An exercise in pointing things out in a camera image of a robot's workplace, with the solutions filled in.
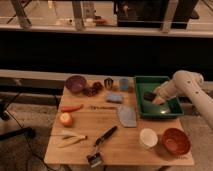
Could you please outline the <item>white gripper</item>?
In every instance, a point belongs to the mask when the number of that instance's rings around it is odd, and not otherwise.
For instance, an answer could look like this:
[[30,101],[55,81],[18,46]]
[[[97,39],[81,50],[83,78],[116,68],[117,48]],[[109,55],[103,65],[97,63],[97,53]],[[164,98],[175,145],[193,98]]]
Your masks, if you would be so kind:
[[153,103],[161,105],[177,96],[177,88],[175,87],[173,81],[166,81],[160,86],[156,87],[153,93],[156,95]]

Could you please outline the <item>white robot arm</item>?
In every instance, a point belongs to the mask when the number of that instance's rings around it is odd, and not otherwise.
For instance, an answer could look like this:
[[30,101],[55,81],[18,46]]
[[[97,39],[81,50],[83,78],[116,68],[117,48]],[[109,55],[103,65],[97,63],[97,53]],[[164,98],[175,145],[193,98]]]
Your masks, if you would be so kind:
[[169,81],[154,90],[156,97],[152,102],[160,105],[177,97],[179,93],[183,93],[213,129],[213,99],[202,90],[203,82],[204,78],[200,73],[179,70]]

